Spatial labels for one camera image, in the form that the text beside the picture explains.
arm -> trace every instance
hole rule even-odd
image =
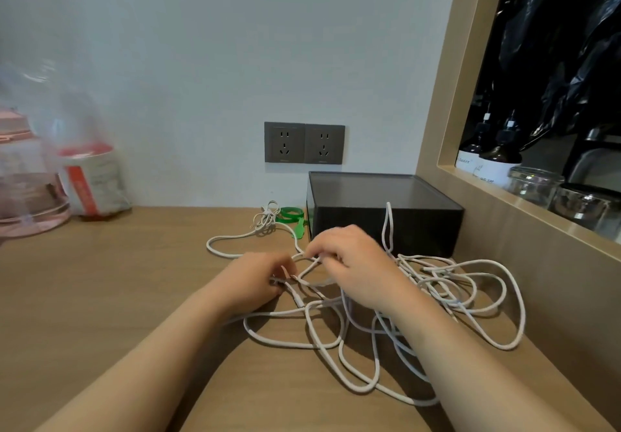
[[[349,296],[394,320],[456,430],[576,430],[446,316],[359,227],[322,232],[306,250],[307,257],[318,254]]]
[[[269,278],[296,266],[287,254],[245,254],[191,295],[170,317],[38,432],[163,431],[190,381],[199,353],[230,316],[282,293]]]

wooden frame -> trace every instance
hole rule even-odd
[[[416,173],[466,209],[455,258],[508,266],[529,338],[621,428],[621,245],[454,168],[497,4],[453,0]]]

person's left hand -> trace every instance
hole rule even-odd
[[[227,315],[236,316],[254,311],[283,293],[284,286],[271,281],[272,276],[285,279],[297,271],[291,255],[285,252],[247,252],[203,289],[222,303]]]

white cable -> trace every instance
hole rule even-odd
[[[302,297],[298,294],[293,286],[290,283],[284,282],[280,279],[275,279],[278,283],[282,283],[285,287],[287,293],[293,297],[293,300],[297,306],[297,308],[286,311],[272,311],[272,312],[254,312],[249,313],[244,316],[239,316],[237,318],[231,319],[229,322],[244,321],[244,328],[246,332],[255,340],[262,344],[266,344],[268,346],[280,347],[280,348],[291,348],[291,349],[317,349],[319,350],[320,355],[327,362],[328,366],[331,370],[336,374],[336,376],[341,380],[341,382],[348,388],[349,390],[356,393],[368,393],[374,389],[377,389],[388,396],[391,396],[401,402],[406,404],[412,404],[414,406],[432,406],[434,404],[438,404],[437,398],[432,398],[428,400],[416,400],[412,399],[408,396],[397,393],[387,387],[379,384],[379,374],[380,374],[380,365],[379,365],[379,355],[377,353],[377,335],[387,335],[393,345],[394,349],[397,352],[397,355],[404,363],[404,365],[417,377],[429,383],[429,378],[420,372],[415,366],[411,365],[406,357],[406,353],[410,356],[415,356],[415,352],[405,343],[403,343],[399,338],[403,337],[403,334],[399,332],[397,327],[392,322],[392,319],[379,311],[375,311],[375,316],[371,321],[371,327],[361,326],[352,316],[352,306],[353,300],[347,297],[346,293],[341,289],[341,295],[337,298],[327,298],[322,292],[318,289],[320,287],[325,287],[328,285],[333,285],[335,282],[332,279],[324,280],[319,283],[309,283],[304,277],[313,271],[316,266],[318,266],[321,262],[319,258],[305,259],[303,255],[302,249],[300,249],[298,245],[298,240],[296,238],[293,229],[291,229],[287,224],[279,223],[276,221],[277,216],[280,214],[280,208],[275,201],[270,201],[266,207],[261,208],[261,212],[257,213],[251,225],[252,230],[247,232],[246,234],[240,234],[239,236],[214,236],[210,240],[207,241],[207,250],[212,254],[218,255],[220,257],[224,257],[226,259],[236,259],[241,257],[243,254],[226,254],[224,252],[220,252],[219,250],[215,250],[212,247],[212,244],[217,240],[226,240],[226,239],[242,239],[247,238],[248,236],[254,236],[255,234],[265,234],[269,231],[273,231],[276,229],[285,229],[291,233],[293,236],[293,241],[296,247],[296,254],[291,258],[298,262],[299,260],[311,260],[312,263],[300,272],[298,275],[291,275],[291,279],[295,280],[299,283],[299,285],[306,287],[313,291],[315,295],[319,298],[318,300],[310,301],[305,303]],[[386,243],[386,230],[388,229],[388,243]],[[427,295],[432,296],[438,303],[444,308],[444,310],[452,317],[455,321],[458,318],[455,316],[455,312],[464,314],[472,323],[477,332],[493,347],[496,347],[500,350],[511,350],[515,348],[522,337],[524,336],[524,326],[526,323],[526,311],[524,309],[524,301],[522,299],[522,294],[520,293],[520,288],[517,286],[516,279],[513,277],[510,271],[508,271],[507,267],[504,265],[494,262],[493,260],[470,260],[468,262],[455,263],[454,260],[445,259],[443,257],[426,257],[424,255],[401,255],[398,254],[397,257],[392,255],[393,245],[393,233],[394,233],[394,225],[392,220],[392,207],[390,202],[386,203],[386,216],[384,218],[384,226],[382,228],[382,245],[384,246],[384,250],[387,255],[389,255],[392,260],[394,260],[395,264],[399,267],[400,271],[404,274],[404,276],[408,277],[408,279],[414,283],[417,287],[419,287],[423,292]],[[437,266],[426,260],[436,260],[438,262],[445,263],[444,266]],[[416,271],[411,265],[410,262],[418,263],[422,265],[421,272]],[[504,301],[507,296],[507,284],[505,281],[499,277],[498,275],[494,275],[493,273],[486,272],[476,272],[476,273],[454,273],[453,271],[458,267],[464,267],[467,265],[471,265],[474,263],[487,263],[490,265],[494,265],[497,268],[501,269],[508,277],[511,285],[516,293],[518,305],[520,308],[520,321],[517,328],[517,333],[513,341],[508,344],[499,344],[491,339],[485,330],[480,326],[480,324],[474,318],[474,314],[482,314],[482,313],[490,313],[494,312],[499,308],[499,306]],[[485,306],[482,308],[471,308],[470,306],[474,302],[474,299],[477,295],[477,285],[472,277],[488,277],[497,280],[501,285],[501,295],[500,297],[490,304],[489,306]],[[470,294],[466,291],[466,289],[462,286],[462,284],[466,284],[467,287],[470,288]],[[454,294],[453,291],[450,290],[450,287],[453,287],[454,290],[461,296],[463,294],[467,295],[467,298],[462,300],[458,298]],[[345,311],[345,316],[338,309],[338,306],[342,306]],[[317,331],[312,322],[311,310],[318,310],[330,308],[335,313],[337,313],[340,328],[338,336],[332,342],[324,343],[319,338]],[[309,329],[309,333],[311,335],[312,343],[305,342],[286,342],[286,341],[278,341],[275,339],[268,339],[266,337],[261,336],[260,334],[254,332],[250,329],[248,325],[248,319],[266,316],[270,318],[278,318],[283,316],[290,316],[297,313],[304,313],[304,317],[306,318],[306,324]],[[381,325],[381,329],[376,328],[376,323],[379,322]],[[354,326],[356,329],[359,329],[362,332],[369,333],[371,335],[371,343],[373,347],[373,358],[375,363],[375,371],[373,373],[373,378],[369,378],[359,370],[357,370],[353,365],[351,365],[345,358],[345,354],[343,351],[343,347],[345,345],[345,339],[347,337],[347,332],[349,330],[350,325]],[[329,349],[333,349],[338,347],[338,359],[341,364],[351,372],[355,377],[360,379],[364,384],[357,385],[352,383],[341,371],[338,367],[337,363],[332,359],[330,354],[328,353]]]

power outlet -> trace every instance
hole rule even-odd
[[[305,163],[343,163],[345,126],[339,124],[307,124],[304,143]]]
[[[304,162],[305,125],[300,123],[265,123],[266,162]]]

